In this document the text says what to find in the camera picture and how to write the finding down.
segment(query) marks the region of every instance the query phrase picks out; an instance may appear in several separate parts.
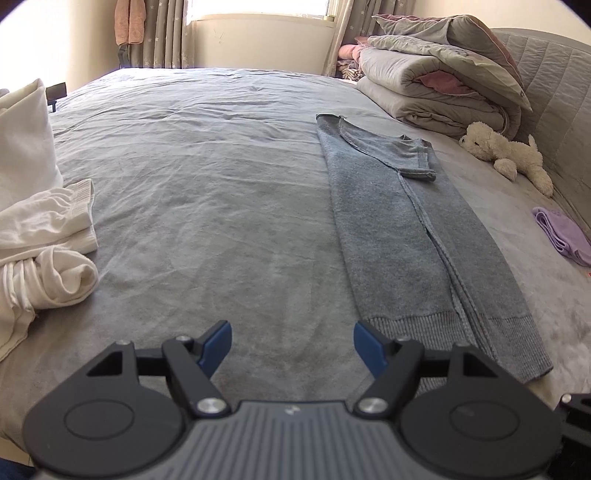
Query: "floor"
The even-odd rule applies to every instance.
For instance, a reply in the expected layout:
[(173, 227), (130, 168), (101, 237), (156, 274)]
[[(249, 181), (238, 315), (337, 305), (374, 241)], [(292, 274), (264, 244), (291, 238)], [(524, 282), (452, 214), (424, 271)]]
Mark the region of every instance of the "floor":
[(25, 452), (16, 447), (13, 443), (4, 439), (0, 439), (0, 458), (24, 463), (25, 465), (31, 465), (31, 459)]

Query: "sweater sleeve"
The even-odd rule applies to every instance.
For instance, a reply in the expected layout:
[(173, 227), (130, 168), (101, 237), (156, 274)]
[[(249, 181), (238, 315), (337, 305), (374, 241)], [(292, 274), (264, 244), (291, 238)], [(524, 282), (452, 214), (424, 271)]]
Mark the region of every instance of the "sweater sleeve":
[(0, 266), (36, 257), (49, 245), (96, 250), (90, 179), (36, 193), (0, 212)]

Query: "gray headboard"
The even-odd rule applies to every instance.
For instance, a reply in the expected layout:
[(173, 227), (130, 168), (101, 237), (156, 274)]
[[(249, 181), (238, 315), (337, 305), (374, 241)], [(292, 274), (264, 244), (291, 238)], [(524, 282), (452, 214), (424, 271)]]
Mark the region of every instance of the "gray headboard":
[(591, 46), (536, 30), (493, 31), (517, 62), (533, 109), (523, 111), (515, 140), (534, 136), (554, 200), (591, 239)]

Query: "purple towel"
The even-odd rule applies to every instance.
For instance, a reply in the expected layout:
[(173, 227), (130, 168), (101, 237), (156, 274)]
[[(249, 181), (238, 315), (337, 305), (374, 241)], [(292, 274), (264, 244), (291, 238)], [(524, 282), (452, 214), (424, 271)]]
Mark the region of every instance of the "purple towel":
[(531, 211), (558, 253), (591, 267), (591, 245), (585, 234), (570, 218), (560, 212), (535, 207)]

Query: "gray bedsheet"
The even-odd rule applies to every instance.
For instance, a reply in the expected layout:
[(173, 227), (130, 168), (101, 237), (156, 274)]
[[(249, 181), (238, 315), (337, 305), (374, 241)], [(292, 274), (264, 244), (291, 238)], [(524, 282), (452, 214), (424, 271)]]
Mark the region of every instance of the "gray bedsheet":
[(215, 383), (241, 398), (359, 394), (358, 318), (336, 235), (317, 113), (430, 141), (508, 260), (555, 370), (547, 401), (587, 388), (589, 281), (530, 214), (553, 206), (456, 141), (390, 118), (351, 85), (249, 70), (121, 70), (50, 116), (66, 182), (95, 182), (100, 272), (85, 302), (42, 312), (0, 363), (0, 434), (22, 445), (28, 409), (117, 339), (155, 346), (230, 320)]

